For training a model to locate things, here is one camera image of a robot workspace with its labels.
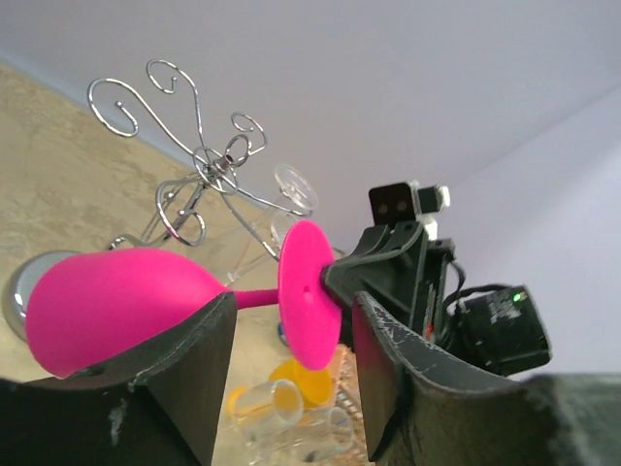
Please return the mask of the clear champagne flute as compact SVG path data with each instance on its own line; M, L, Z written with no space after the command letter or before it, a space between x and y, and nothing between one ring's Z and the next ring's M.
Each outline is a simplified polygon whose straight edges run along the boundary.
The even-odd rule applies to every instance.
M260 217L269 217L271 214L281 211L296 216L299 221L310 217L318 208L318 197L315 190L294 167L279 163L274 170L274 176L279 189L279 197L276 201L266 201L241 189L239 190L243 196L255 201L262 208L262 212L256 218L245 218L236 208L228 204L242 228L258 241L263 240L265 233L256 233L250 224Z
M270 261L278 261L284 238L298 218L292 214L278 211L269 217L260 217L250 224L256 233L265 233L262 241L258 241L244 228L242 247L235 255L233 264L224 275L224 283L231 285L259 265Z

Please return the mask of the pink plastic wine glass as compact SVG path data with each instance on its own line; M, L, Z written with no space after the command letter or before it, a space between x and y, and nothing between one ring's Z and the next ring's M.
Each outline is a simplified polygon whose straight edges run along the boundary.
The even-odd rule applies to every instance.
M334 261L322 229L300 220L285 235L277 286L233 293L239 310L278 306L291 353L312 371L329 364L341 335L342 311L320 279ZM168 250L73 255L35 284L26 343L45 370L66 378L171 329L229 290L197 262Z

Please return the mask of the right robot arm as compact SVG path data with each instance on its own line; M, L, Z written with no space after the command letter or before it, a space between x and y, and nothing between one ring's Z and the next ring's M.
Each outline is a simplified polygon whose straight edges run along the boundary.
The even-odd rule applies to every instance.
M353 253L323 268L321 281L341 308L341 343L353 345L354 295L366 291L406 328L450 354L499 376L551 359L547 334L524 285L467 287L449 239L432 239L417 221L367 228Z

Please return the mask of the clear wine glass right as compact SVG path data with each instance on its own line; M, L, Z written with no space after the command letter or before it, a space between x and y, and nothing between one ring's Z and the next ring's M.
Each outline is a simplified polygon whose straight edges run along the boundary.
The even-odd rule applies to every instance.
M294 459L303 463L325 461L353 446L353 421L339 407L309 411L291 428L290 442Z

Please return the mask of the clear wine glass left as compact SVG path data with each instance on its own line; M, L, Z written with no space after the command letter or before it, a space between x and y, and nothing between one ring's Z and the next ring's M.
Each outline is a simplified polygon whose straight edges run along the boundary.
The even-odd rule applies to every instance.
M278 379L234 389L225 408L244 442L255 447L296 425L304 401L294 382Z

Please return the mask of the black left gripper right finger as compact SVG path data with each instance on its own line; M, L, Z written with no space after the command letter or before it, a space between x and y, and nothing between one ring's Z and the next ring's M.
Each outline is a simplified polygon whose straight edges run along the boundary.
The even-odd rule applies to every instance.
M352 327L374 464L619 464L619 375L505 379L425 341L367 292Z

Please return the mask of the chrome wine glass rack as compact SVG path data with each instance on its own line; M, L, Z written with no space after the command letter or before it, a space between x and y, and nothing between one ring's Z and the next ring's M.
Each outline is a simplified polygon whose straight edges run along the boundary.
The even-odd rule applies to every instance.
M162 97L188 99L193 138L176 134L122 80L93 80L79 109L1 69L1 316L18 338L35 284L59 261L91 251L164 248L197 259L223 280L247 239L228 204L245 218L262 212L239 190L257 196L242 177L267 146L263 128L233 113L229 144L213 148L191 78L162 59L151 60L146 72Z

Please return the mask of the clear wine glass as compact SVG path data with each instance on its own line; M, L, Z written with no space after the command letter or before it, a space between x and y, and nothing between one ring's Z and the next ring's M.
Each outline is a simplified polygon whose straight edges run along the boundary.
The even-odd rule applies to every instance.
M339 407L309 411L291 428L290 442L294 459L303 463L325 461L353 446L353 421Z
M225 408L244 442L255 447L296 425L304 401L294 382L278 379L234 389Z

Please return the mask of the yellow plastic wine glass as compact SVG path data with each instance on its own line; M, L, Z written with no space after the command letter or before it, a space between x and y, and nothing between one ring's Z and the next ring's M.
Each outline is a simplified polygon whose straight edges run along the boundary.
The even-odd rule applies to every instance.
M331 403L334 382L324 368L312 371L296 359L280 363L262 383L234 388L225 402L229 417L249 415L254 408L275 408L286 417Z

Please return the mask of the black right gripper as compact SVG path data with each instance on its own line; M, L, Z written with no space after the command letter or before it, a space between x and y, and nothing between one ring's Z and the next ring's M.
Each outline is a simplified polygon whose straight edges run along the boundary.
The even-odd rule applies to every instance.
M394 318L427 337L441 311L454 242L432 240L424 226L402 221L364 230L352 254L323 268L323 289L342 310L340 338L353 338L354 294L366 291Z

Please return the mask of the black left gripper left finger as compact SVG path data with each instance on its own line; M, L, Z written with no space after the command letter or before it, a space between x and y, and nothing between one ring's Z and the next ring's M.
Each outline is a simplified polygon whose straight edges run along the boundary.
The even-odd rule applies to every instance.
M2 380L2 464L211 464L237 311L222 293L70 378Z

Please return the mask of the orange plastic basket rack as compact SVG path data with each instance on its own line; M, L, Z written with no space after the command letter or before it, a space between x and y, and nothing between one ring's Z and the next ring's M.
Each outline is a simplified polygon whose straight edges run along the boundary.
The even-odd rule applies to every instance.
M347 346L337 345L328 369L334 383L334 402L348 413L356 437L363 440L364 423L355 355Z

